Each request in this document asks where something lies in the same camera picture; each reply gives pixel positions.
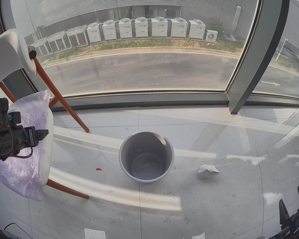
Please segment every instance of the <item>bucket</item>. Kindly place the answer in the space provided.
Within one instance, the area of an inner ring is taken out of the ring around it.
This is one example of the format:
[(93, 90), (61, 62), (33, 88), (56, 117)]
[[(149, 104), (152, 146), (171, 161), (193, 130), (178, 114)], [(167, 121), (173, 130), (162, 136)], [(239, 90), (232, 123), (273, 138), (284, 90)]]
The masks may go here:
[(163, 135), (135, 132), (124, 140), (118, 157), (126, 175), (138, 182), (152, 183), (171, 170), (174, 150)]

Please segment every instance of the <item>white cushion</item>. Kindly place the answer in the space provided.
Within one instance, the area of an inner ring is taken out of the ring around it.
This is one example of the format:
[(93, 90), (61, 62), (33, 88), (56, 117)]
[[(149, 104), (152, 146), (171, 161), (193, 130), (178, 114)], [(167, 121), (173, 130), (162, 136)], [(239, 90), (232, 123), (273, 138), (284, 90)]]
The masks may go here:
[(54, 120), (50, 108), (48, 111), (48, 118), (47, 118), (45, 129), (49, 131), (49, 134), (43, 139), (43, 143), (42, 143), (42, 155), (41, 155), (42, 186), (45, 186), (48, 182), (51, 160), (52, 160), (52, 151), (53, 151)]
[(29, 58), (26, 41), (17, 29), (7, 30), (0, 35), (0, 66), (0, 81), (22, 68), (36, 74), (36, 66)]

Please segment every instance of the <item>gray metal window frame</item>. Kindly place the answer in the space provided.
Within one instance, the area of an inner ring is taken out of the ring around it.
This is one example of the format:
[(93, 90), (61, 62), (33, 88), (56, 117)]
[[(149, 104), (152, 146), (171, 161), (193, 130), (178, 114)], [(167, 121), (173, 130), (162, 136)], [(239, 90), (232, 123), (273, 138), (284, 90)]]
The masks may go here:
[[(249, 36), (225, 91), (131, 91), (69, 96), (66, 100), (74, 110), (138, 106), (227, 105), (229, 111), (235, 114), (243, 105), (299, 107), (299, 98), (252, 94), (276, 50), (286, 23), (288, 9), (289, 0), (258, 1)], [(0, 21), (3, 31), (5, 30), (3, 19)], [(20, 70), (18, 75), (8, 76), (4, 83), (16, 98), (37, 91), (23, 70)], [(52, 111), (63, 110), (59, 102), (52, 108)]]

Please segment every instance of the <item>chair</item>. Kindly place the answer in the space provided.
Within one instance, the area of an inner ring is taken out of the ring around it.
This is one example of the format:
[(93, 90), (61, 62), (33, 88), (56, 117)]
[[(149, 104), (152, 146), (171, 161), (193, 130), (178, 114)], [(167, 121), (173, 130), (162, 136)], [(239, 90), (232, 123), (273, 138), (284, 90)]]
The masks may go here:
[[(50, 106), (54, 105), (57, 100), (59, 100), (62, 105), (66, 108), (66, 110), (73, 116), (73, 118), (84, 128), (86, 132), (89, 129), (86, 125), (81, 121), (81, 119), (77, 116), (77, 114), (73, 111), (73, 109), (69, 106), (69, 104), (65, 101), (56, 87), (53, 85), (49, 77), (46, 75), (42, 67), (40, 66), (39, 62), (34, 56), (34, 60), (31, 59), (32, 57), (29, 56), (28, 47), (23, 38), (22, 34), (17, 29), (10, 29), (5, 31), (3, 34), (0, 35), (0, 79), (4, 79), (9, 74), (13, 73), (16, 70), (24, 69), (27, 72), (32, 72), (36, 74), (36, 70), (38, 69), (38, 73), (41, 74), (41, 78), (47, 78), (45, 84), (49, 87), (52, 93), (55, 95), (54, 98), (50, 101)], [(12, 102), (15, 102), (16, 99), (10, 93), (10, 91), (6, 88), (3, 82), (0, 82), (0, 87), (4, 91), (4, 93), (10, 98)], [(60, 191), (82, 197), (88, 199), (89, 196), (68, 187), (65, 187), (61, 184), (58, 184), (52, 180), (50, 180), (49, 173), (51, 167), (51, 159), (52, 159), (52, 150), (53, 150), (53, 140), (54, 140), (54, 120), (52, 111), (49, 108), (48, 111), (48, 118), (46, 122), (46, 129), (49, 130), (49, 135), (43, 139), (43, 146), (42, 146), (42, 155), (41, 155), (41, 181), (42, 185), (48, 185)]]

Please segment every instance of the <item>air conditioning unit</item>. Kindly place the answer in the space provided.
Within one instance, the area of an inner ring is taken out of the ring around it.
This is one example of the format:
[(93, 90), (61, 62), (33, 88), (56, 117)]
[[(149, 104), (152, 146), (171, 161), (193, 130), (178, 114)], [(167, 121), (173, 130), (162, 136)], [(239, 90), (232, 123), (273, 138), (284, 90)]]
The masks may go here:
[(47, 55), (50, 52), (50, 46), (46, 37), (34, 42), (32, 46), (35, 48), (37, 57)]
[(190, 38), (203, 39), (205, 33), (205, 24), (198, 19), (189, 20), (190, 22)]
[(104, 32), (105, 41), (116, 39), (115, 21), (108, 20), (104, 22), (103, 32)]
[(181, 17), (171, 19), (171, 37), (183, 37), (186, 38), (188, 23)]
[(218, 35), (217, 31), (208, 30), (206, 40), (211, 41), (211, 42), (215, 42), (216, 39), (217, 39), (217, 35)]
[(137, 17), (135, 20), (136, 37), (148, 37), (147, 19), (145, 17)]
[(167, 37), (168, 21), (164, 17), (152, 18), (152, 37), (164, 36)]
[(65, 50), (71, 47), (68, 41), (65, 31), (55, 33), (48, 37), (48, 43), (51, 47), (52, 52)]
[(100, 24), (96, 22), (89, 24), (87, 28), (87, 34), (90, 43), (100, 42), (101, 41)]
[(83, 46), (88, 45), (88, 40), (86, 37), (86, 25), (78, 26), (69, 29), (66, 34), (70, 41), (71, 47)]
[(118, 23), (120, 38), (132, 38), (132, 20), (123, 18)]

